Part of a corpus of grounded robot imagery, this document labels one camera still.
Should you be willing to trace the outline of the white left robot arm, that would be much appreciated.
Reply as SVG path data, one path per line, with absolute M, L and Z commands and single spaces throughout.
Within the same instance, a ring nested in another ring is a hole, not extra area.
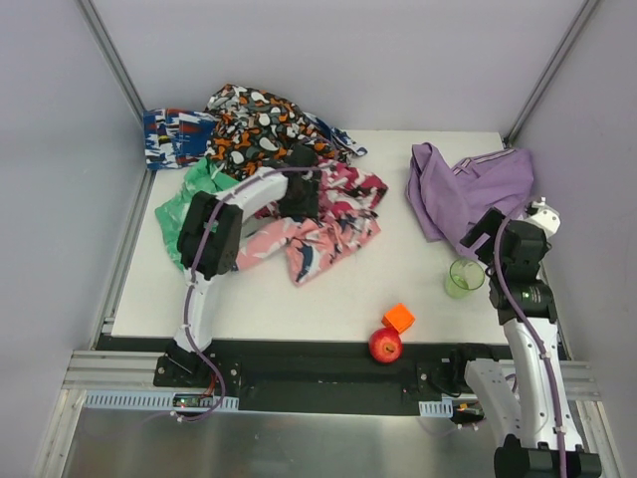
M 317 214 L 319 183 L 318 154 L 297 144 L 281 163 L 261 166 L 225 191 L 194 195 L 177 241 L 187 289 L 182 324 L 166 351 L 170 365 L 191 378 L 207 374 L 213 333 L 205 306 L 236 265 L 243 224 L 271 203 L 282 212 L 290 206 L 294 216 Z

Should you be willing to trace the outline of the magenta pink camouflage cloth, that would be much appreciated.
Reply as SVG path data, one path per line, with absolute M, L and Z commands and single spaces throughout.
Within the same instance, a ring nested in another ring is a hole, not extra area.
M 337 161 L 328 161 L 320 173 L 316 219 L 337 217 L 350 210 L 373 210 L 388 191 L 388 186 L 376 174 Z M 256 216 L 283 218 L 278 201 L 260 209 Z

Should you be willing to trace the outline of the light pink navy patterned cloth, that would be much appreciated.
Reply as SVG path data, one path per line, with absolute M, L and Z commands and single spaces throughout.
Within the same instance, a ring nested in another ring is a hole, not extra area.
M 349 210 L 324 220 L 282 218 L 243 241 L 234 269 L 248 270 L 283 251 L 289 277 L 300 287 L 356 253 L 379 233 L 377 214 L 371 210 Z

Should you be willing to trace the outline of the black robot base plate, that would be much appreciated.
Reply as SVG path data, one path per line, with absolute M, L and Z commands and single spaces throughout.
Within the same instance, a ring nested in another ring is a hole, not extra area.
M 511 356 L 506 346 L 407 344 L 397 361 L 381 363 L 362 342 L 230 340 L 198 356 L 170 342 L 153 383 L 212 387 L 243 411 L 416 416 L 422 402 L 467 391 L 461 359 Z

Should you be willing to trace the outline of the purple cloth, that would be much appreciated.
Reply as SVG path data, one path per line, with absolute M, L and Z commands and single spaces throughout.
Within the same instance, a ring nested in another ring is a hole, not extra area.
M 457 253 L 474 257 L 461 245 L 463 237 L 491 208 L 514 211 L 530 197 L 533 183 L 525 148 L 466 157 L 451 166 L 425 142 L 412 146 L 405 195 L 427 241 L 445 240 Z

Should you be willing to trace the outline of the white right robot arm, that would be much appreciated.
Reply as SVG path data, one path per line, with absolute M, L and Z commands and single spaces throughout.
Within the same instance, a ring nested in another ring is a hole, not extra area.
M 494 433 L 498 477 L 598 477 L 600 457 L 584 449 L 558 357 L 551 288 L 539 277 L 559 214 L 536 199 L 509 214 L 490 209 L 462 239 L 487 267 L 490 301 L 512 354 L 510 387 L 493 358 L 469 358 L 463 379 Z

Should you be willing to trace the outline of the orange black camouflage cloth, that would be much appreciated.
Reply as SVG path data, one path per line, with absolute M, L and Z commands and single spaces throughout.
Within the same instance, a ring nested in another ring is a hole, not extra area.
M 297 104 L 267 91 L 227 84 L 212 95 L 205 112 L 215 120 L 205 158 L 237 180 L 284 162 L 298 143 L 336 158 L 335 147 Z

